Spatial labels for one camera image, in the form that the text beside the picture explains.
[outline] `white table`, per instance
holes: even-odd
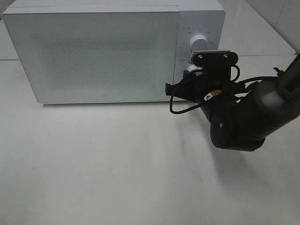
[[[240,57],[241,79],[293,58]],[[299,224],[300,120],[255,152],[222,150],[201,110],[42,106],[20,62],[0,68],[1,225]]]
[[[244,0],[219,0],[226,11],[219,49],[238,55],[293,55],[289,44]],[[18,59],[0,21],[0,60]]]

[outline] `black cable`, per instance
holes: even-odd
[[[235,82],[240,77],[240,68],[237,65],[233,65],[232,67],[236,68],[236,70],[238,72],[237,75],[236,75],[236,77],[231,81],[231,82]]]
[[[275,78],[278,78],[277,76],[257,76],[257,77],[252,77],[243,81],[239,81],[238,83],[248,83],[252,81],[271,81]]]
[[[203,72],[203,69],[196,69],[196,70],[192,71],[190,74],[195,74],[198,72]]]
[[[189,108],[184,109],[184,110],[181,110],[181,111],[174,111],[174,110],[173,110],[173,98],[174,98],[174,95],[175,95],[176,90],[178,89],[178,87],[179,87],[180,85],[186,83],[186,82],[190,82],[191,80],[197,80],[198,78],[199,78],[199,76],[198,76],[198,77],[194,77],[194,78],[192,78],[192,79],[188,79],[188,80],[181,80],[181,81],[178,83],[178,85],[174,88],[174,90],[173,90],[173,92],[172,92],[172,95],[171,95],[171,98],[170,98],[170,112],[171,112],[171,113],[173,113],[173,114],[183,114],[183,113],[187,113],[187,112],[189,112],[189,111],[191,111],[191,110],[193,110],[193,109],[200,108],[201,106],[204,105],[205,102],[203,102],[202,104],[194,105],[194,106],[192,106],[192,107],[189,107]]]

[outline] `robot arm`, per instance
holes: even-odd
[[[265,137],[300,114],[300,55],[278,76],[260,76],[236,82],[240,69],[237,54],[230,51],[194,52],[190,62],[199,69],[185,71],[175,85],[166,84],[171,96],[170,111],[181,114],[201,108],[210,122],[212,143],[222,149],[254,151]],[[231,67],[237,76],[231,79]],[[236,94],[246,93],[244,97]],[[173,97],[197,105],[183,111],[173,110]]]

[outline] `microwave door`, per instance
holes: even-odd
[[[118,7],[122,13],[102,7],[97,12],[49,8],[5,15],[38,102],[169,100],[164,85],[173,82],[176,7],[134,12]]]

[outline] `white microwave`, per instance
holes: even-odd
[[[2,14],[37,101],[167,101],[191,52],[216,50],[217,0],[16,0]]]

